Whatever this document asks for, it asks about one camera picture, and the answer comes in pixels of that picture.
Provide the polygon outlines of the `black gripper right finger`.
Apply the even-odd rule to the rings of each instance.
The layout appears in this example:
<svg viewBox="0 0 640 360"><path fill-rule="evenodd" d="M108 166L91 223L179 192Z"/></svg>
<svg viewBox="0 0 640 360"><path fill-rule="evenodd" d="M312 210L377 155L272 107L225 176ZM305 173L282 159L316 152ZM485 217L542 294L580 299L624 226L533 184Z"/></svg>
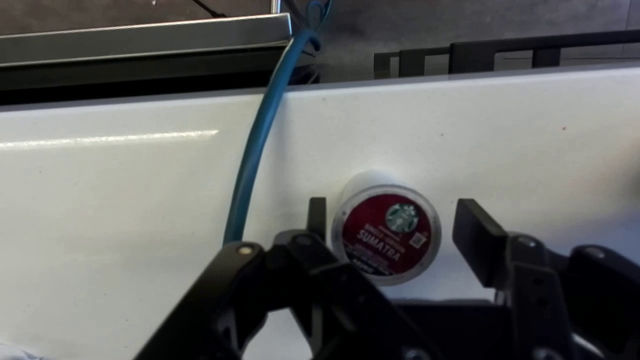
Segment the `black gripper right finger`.
<svg viewBox="0 0 640 360"><path fill-rule="evenodd" d="M515 360L640 360L640 266L606 246L567 255L460 198L451 239L511 315Z"/></svg>

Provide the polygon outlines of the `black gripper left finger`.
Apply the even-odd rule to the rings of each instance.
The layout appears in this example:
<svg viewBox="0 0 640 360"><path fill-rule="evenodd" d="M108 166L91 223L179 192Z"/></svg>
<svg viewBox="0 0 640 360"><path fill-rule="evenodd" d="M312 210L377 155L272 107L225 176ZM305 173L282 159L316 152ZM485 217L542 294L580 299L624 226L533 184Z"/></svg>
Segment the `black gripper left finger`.
<svg viewBox="0 0 640 360"><path fill-rule="evenodd" d="M276 309L293 315L312 360L439 360L437 345L323 241L326 202L273 243L230 241L133 360L242 360Z"/></svg>

